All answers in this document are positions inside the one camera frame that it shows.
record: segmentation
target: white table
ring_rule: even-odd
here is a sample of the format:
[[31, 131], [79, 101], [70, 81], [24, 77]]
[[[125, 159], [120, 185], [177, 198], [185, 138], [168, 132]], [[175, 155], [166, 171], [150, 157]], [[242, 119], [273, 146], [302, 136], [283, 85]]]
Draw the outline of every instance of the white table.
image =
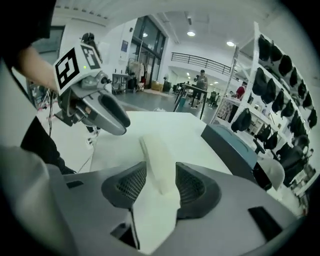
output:
[[214, 150], [201, 138], [206, 124], [190, 113], [127, 112], [131, 125], [126, 134], [102, 131], [94, 148], [91, 171], [138, 163], [145, 160], [139, 138], [161, 136], [173, 160], [232, 174]]

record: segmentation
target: black sleeve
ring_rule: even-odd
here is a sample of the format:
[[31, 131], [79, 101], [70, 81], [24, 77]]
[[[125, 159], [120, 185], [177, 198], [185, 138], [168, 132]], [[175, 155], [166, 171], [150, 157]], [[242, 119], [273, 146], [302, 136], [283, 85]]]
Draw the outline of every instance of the black sleeve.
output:
[[1, 56], [9, 67], [15, 65], [18, 53], [34, 41], [50, 37], [56, 0], [8, 1], [10, 13], [1, 15]]

